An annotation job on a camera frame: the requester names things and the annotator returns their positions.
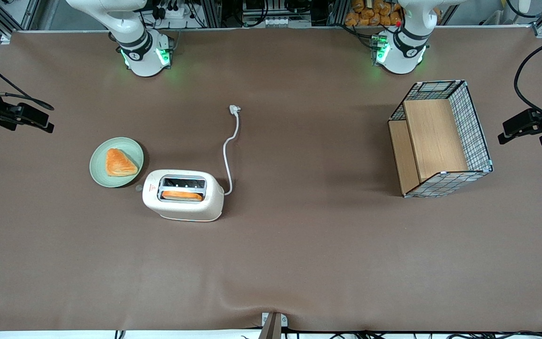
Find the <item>pastry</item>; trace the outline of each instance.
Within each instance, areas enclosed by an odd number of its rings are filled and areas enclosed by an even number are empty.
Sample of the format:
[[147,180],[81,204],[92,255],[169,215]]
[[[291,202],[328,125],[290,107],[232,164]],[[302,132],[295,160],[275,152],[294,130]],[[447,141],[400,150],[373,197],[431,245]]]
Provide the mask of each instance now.
[[376,13],[371,19],[369,19],[370,26],[377,26],[380,23],[380,15]]
[[364,10],[361,11],[361,19],[371,19],[372,17],[374,17],[374,10],[371,9],[371,8],[366,8]]
[[344,19],[344,25],[357,26],[357,23],[359,23],[359,14],[350,12],[346,15],[346,19]]
[[398,12],[390,13],[390,25],[396,26],[396,23],[400,21],[400,14]]
[[440,21],[443,19],[443,12],[438,7],[434,7],[434,12],[436,13],[436,22],[440,24]]
[[380,16],[380,25],[390,26],[390,18],[386,15]]
[[169,200],[182,200],[187,202],[201,202],[202,195],[198,193],[179,192],[179,191],[162,191],[162,197]]
[[383,2],[382,0],[374,1],[374,12],[379,13],[380,15],[389,15],[390,7],[389,3]]
[[351,7],[355,12],[361,13],[361,11],[365,9],[365,3],[363,0],[352,0]]
[[127,177],[137,174],[138,168],[118,148],[110,148],[106,153],[106,172],[111,177]]

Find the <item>bread slice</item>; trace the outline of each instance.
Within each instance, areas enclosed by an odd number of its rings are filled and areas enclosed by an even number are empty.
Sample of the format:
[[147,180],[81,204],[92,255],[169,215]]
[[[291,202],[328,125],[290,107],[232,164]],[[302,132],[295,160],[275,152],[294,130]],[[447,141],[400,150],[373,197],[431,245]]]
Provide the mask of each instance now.
[[106,153],[106,172],[111,177],[127,177],[137,174],[138,168],[118,148],[110,148]]
[[201,202],[202,195],[198,193],[179,192],[179,191],[162,191],[162,197],[170,200],[183,200],[187,202]]

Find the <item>white toaster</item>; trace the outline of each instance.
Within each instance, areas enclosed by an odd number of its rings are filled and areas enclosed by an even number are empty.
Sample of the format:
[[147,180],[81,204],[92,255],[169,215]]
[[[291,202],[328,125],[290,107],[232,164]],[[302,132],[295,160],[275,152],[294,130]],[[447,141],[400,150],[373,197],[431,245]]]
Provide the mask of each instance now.
[[[163,192],[192,193],[201,201],[174,200]],[[161,217],[183,221],[213,221],[223,210],[224,191],[206,172],[158,169],[148,174],[143,186],[143,203]]]

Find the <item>toaster slot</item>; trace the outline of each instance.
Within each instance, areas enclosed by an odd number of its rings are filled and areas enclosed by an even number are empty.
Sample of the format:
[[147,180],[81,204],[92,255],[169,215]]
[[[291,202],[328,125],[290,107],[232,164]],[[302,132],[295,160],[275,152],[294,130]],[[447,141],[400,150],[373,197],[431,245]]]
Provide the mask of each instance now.
[[200,176],[163,176],[158,198],[161,202],[200,203],[206,197],[206,186]]

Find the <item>white power cord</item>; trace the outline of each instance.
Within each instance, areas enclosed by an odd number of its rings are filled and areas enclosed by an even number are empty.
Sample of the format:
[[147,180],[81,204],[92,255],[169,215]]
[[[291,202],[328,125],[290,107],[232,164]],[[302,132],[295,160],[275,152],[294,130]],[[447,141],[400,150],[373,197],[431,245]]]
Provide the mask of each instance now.
[[223,144],[223,158],[225,160],[225,169],[227,170],[227,178],[230,181],[230,190],[225,193],[225,195],[230,195],[233,191],[233,183],[231,182],[231,172],[230,172],[230,164],[227,162],[227,144],[235,139],[237,136],[237,131],[239,130],[239,112],[241,111],[241,108],[236,105],[230,105],[230,114],[235,116],[235,132],[232,137],[227,138],[225,143]]

